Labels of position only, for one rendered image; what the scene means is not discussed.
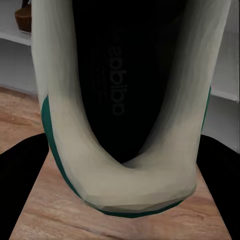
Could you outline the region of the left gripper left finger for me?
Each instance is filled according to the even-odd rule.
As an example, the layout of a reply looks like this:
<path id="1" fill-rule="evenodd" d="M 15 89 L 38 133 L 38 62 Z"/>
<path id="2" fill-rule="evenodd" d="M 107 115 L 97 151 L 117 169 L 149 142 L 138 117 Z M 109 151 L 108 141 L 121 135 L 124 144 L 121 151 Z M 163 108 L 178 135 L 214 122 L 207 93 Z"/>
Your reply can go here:
<path id="1" fill-rule="evenodd" d="M 0 240 L 9 240 L 48 153 L 42 133 L 0 154 Z"/>

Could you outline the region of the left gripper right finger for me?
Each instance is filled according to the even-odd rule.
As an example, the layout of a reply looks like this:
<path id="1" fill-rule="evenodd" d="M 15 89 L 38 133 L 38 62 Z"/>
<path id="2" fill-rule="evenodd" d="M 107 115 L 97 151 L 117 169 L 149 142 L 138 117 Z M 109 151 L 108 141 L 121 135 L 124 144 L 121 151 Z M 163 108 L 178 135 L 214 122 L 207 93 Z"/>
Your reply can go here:
<path id="1" fill-rule="evenodd" d="M 240 240 L 240 154 L 202 134 L 196 163 L 232 240 Z"/>

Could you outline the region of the gym shoe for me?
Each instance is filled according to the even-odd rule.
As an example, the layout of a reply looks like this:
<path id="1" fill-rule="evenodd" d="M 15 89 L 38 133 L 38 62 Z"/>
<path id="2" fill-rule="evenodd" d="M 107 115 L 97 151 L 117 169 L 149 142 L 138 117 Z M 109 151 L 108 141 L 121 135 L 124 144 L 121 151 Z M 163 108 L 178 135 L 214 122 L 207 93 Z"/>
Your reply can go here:
<path id="1" fill-rule="evenodd" d="M 41 120 L 88 206 L 139 218 L 197 188 L 232 0 L 29 0 Z"/>

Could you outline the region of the sandal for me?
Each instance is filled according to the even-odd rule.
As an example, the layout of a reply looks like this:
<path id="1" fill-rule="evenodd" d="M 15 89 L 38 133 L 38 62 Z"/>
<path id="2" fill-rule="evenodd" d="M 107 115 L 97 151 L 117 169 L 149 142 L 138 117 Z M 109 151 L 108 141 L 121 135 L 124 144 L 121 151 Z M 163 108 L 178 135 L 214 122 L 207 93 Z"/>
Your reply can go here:
<path id="1" fill-rule="evenodd" d="M 18 29 L 21 32 L 32 32 L 32 4 L 30 0 L 23 0 L 21 9 L 14 13 Z"/>

